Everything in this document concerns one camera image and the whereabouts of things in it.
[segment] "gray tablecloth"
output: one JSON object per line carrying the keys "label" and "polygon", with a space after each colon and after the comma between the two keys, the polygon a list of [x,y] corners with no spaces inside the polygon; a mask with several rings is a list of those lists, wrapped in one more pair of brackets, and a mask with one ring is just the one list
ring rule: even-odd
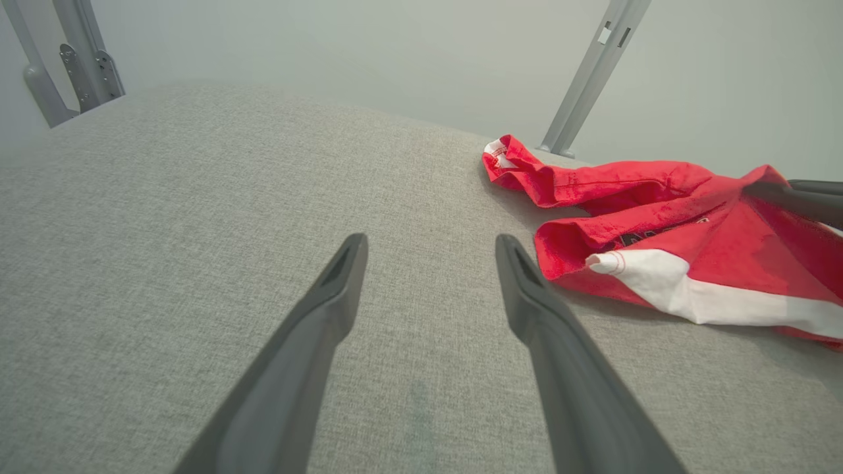
{"label": "gray tablecloth", "polygon": [[[357,323],[309,471],[552,471],[493,242],[532,249],[540,223],[576,211],[491,185],[490,140],[194,84],[130,94],[5,153],[0,470],[169,471],[362,231]],[[843,354],[560,295],[690,471],[843,471]]]}

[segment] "red and white shirt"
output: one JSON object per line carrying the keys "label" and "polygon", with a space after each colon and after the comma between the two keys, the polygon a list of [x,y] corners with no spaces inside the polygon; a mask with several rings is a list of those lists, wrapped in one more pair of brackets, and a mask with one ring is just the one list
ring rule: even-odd
{"label": "red and white shirt", "polygon": [[486,146],[483,164],[536,206],[591,214],[536,231],[548,280],[697,324],[780,326],[843,350],[843,238],[744,195],[756,181],[787,183],[770,166],[740,179],[675,161],[569,170],[510,135]]}

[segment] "red cloth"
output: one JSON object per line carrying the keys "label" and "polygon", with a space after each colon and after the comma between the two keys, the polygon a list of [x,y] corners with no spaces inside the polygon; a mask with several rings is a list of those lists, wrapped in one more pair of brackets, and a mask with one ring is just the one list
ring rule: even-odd
{"label": "red cloth", "polygon": [[510,135],[486,147],[483,163],[492,182],[539,207],[592,215],[536,231],[550,281],[697,323],[784,326],[843,350],[843,238],[744,195],[756,181],[787,183],[770,166],[740,179],[674,161],[569,170]]}

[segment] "gray fabric surface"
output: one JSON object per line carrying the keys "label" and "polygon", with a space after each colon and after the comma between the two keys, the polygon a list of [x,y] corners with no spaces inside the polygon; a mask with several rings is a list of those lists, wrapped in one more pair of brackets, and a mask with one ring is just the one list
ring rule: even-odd
{"label": "gray fabric surface", "polygon": [[[493,241],[532,249],[574,211],[490,185],[489,141],[199,84],[130,94],[3,156],[0,470],[169,471],[363,231],[357,323],[309,471],[552,471]],[[843,354],[560,294],[691,472],[843,471]]]}

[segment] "white stripe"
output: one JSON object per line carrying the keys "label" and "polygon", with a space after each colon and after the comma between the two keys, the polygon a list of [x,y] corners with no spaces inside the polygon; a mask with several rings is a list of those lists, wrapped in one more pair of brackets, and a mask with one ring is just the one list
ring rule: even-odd
{"label": "white stripe", "polygon": [[497,159],[497,166],[500,168],[518,168],[512,161],[507,159],[507,146],[500,140],[495,140],[483,148],[483,153],[488,153]]}
{"label": "white stripe", "polygon": [[616,250],[592,255],[586,263],[657,309],[697,324],[790,326],[843,338],[843,308],[837,304],[694,280],[688,262],[664,250]]}

